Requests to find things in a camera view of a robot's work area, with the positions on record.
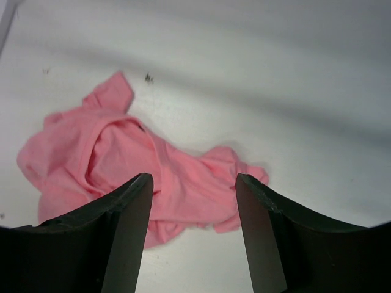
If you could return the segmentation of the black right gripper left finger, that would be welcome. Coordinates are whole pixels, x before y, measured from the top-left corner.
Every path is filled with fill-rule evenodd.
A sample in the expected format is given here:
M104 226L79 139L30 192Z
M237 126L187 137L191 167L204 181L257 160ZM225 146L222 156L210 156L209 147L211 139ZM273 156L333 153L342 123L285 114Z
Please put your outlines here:
M134 292L153 178L116 190L39 226L1 228L2 292Z

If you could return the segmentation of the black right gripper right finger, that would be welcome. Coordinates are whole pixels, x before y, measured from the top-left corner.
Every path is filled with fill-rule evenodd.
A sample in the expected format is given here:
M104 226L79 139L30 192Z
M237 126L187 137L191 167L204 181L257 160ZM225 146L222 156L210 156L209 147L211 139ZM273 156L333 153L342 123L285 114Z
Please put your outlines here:
M254 292L390 291L390 223L330 218L247 174L235 189Z

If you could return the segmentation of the pink t shirt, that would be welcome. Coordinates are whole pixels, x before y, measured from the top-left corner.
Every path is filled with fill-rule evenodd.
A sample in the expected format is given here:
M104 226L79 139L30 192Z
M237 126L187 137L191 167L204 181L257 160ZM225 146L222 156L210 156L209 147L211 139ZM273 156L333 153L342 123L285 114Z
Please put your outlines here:
M267 172L243 162L228 146L200 156L172 146L128 114L133 89L122 72L96 86L79 107L48 115L17 156L40 193L38 220L66 214L112 192L140 173L153 177L145 248L189 227L217 233L240 225L235 183L240 173L262 183Z

